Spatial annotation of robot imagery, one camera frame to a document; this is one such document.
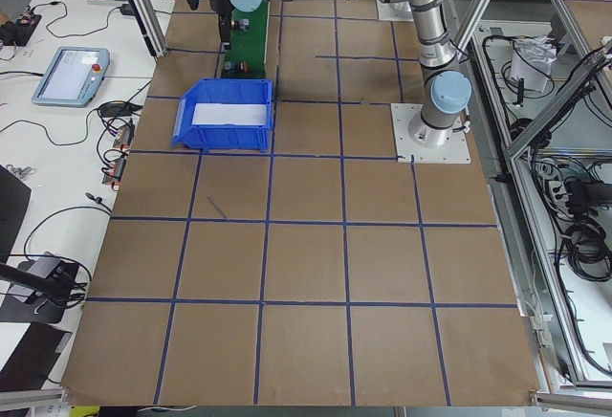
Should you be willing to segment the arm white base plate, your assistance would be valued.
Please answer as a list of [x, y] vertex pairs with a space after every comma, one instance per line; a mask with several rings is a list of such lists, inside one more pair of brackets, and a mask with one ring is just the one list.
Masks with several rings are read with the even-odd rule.
[[469, 164], [470, 151], [463, 131], [454, 133], [451, 127], [428, 135], [423, 127], [411, 126], [412, 121], [420, 118], [421, 108], [419, 103], [391, 104], [397, 160], [414, 164]]
[[383, 3], [376, 1], [377, 3], [377, 14], [380, 21], [400, 21], [409, 22], [414, 21], [412, 8], [407, 1], [398, 3]]

